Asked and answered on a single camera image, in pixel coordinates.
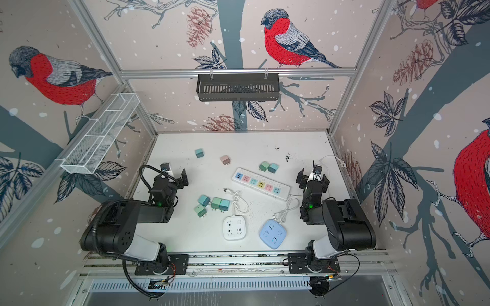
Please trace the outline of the white multicolour power strip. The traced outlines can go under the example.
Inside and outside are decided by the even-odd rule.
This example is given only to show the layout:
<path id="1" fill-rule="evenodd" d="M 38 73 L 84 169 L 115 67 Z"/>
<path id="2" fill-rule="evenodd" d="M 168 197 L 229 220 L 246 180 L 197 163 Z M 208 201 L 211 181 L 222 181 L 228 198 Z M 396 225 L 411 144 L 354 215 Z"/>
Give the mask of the white multicolour power strip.
<path id="1" fill-rule="evenodd" d="M 236 169 L 232 181 L 277 200 L 287 201 L 290 196 L 290 186 L 243 168 Z"/>

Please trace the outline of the blue square socket cube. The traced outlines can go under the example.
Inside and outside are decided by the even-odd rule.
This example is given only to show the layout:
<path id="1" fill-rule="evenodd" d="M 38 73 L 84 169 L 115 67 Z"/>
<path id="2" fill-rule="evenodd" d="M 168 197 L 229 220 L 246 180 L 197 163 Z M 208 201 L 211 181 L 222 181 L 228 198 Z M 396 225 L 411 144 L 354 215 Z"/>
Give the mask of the blue square socket cube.
<path id="1" fill-rule="evenodd" d="M 286 229 L 273 219 L 269 219 L 259 232 L 261 241 L 271 249 L 278 249 L 286 236 Z"/>

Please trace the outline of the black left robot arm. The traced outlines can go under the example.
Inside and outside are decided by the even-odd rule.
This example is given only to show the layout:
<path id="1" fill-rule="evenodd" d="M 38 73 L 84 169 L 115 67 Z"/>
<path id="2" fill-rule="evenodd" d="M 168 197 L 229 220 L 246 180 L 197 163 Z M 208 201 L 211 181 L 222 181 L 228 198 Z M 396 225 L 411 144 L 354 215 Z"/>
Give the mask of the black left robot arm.
<path id="1" fill-rule="evenodd" d="M 136 228 L 138 224 L 170 221 L 179 201 L 177 191 L 189 184 L 186 171 L 175 178 L 143 165 L 139 175 L 148 188 L 148 201 L 123 199 L 103 203 L 82 234 L 80 247 L 102 257 L 134 263 L 138 276 L 185 275 L 188 255 L 170 255 L 165 244 L 136 234 Z"/>

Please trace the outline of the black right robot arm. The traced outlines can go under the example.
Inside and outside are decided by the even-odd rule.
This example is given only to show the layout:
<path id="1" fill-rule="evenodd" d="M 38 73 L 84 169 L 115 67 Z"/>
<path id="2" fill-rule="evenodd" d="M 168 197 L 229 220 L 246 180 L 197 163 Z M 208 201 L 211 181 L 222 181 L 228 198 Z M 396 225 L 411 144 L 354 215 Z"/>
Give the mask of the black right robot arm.
<path id="1" fill-rule="evenodd" d="M 330 181 L 321 175 L 321 167 L 314 166 L 310 175 L 301 170 L 296 183 L 303 190 L 299 207 L 300 219 L 307 225 L 324 225 L 327 234 L 312 240 L 305 252 L 290 253 L 288 267 L 292 274 L 338 273 L 338 256 L 354 249 L 362 251 L 376 247 L 376 235 L 356 199 L 338 201 L 333 197 L 322 199 Z"/>

